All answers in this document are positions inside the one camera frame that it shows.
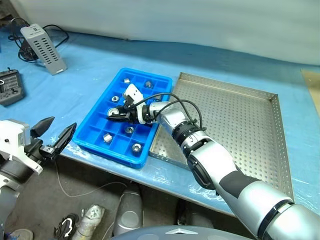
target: perforated metal tray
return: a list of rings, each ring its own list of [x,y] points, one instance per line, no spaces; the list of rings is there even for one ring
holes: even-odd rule
[[[277,94],[187,73],[180,74],[173,92],[196,103],[206,133],[232,154],[243,173],[294,197]],[[186,107],[197,116],[191,106]],[[162,127],[150,155],[189,169],[180,148]]]

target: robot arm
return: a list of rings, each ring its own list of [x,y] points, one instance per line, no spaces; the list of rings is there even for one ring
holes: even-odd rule
[[[134,92],[137,90],[132,86],[129,88]],[[123,121],[125,116],[125,121],[132,123],[144,124],[153,120],[153,123],[163,125],[180,146],[196,181],[205,189],[215,189],[257,239],[320,239],[318,215],[302,205],[294,204],[290,197],[267,183],[244,175],[230,153],[188,120],[179,109],[168,107],[154,119],[168,102],[143,105],[138,114],[137,109],[130,108],[130,105],[141,99],[134,99],[128,89],[124,93],[127,106],[109,111],[108,118]]]

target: floor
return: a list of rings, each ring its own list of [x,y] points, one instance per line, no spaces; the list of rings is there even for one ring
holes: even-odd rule
[[[14,211],[6,221],[6,232],[27,228],[33,231],[34,240],[46,240],[53,236],[54,227],[65,215],[76,213],[80,216],[82,209],[98,204],[105,208],[105,212],[92,240],[101,240],[114,220],[125,186],[113,183],[84,196],[70,197],[59,186],[57,169],[61,185],[70,196],[91,192],[106,183],[129,183],[127,179],[60,157],[57,168],[54,163],[48,164],[41,175],[33,175],[25,185]],[[140,189],[144,227],[176,224],[177,197],[143,185],[140,185]],[[199,208],[211,219],[216,229],[253,238],[236,218]],[[111,235],[112,230],[109,230],[104,239],[109,239]]]

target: sneaker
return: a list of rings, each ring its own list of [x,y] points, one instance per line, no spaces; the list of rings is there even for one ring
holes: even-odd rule
[[[57,240],[70,240],[76,232],[76,222],[79,221],[77,214],[71,213],[64,217],[57,228],[53,229],[53,236]]]
[[[18,229],[6,235],[6,240],[33,240],[34,234],[28,229]]]

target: white backdrop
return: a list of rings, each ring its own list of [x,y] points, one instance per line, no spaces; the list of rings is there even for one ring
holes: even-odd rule
[[[41,26],[320,65],[320,0],[11,0]]]

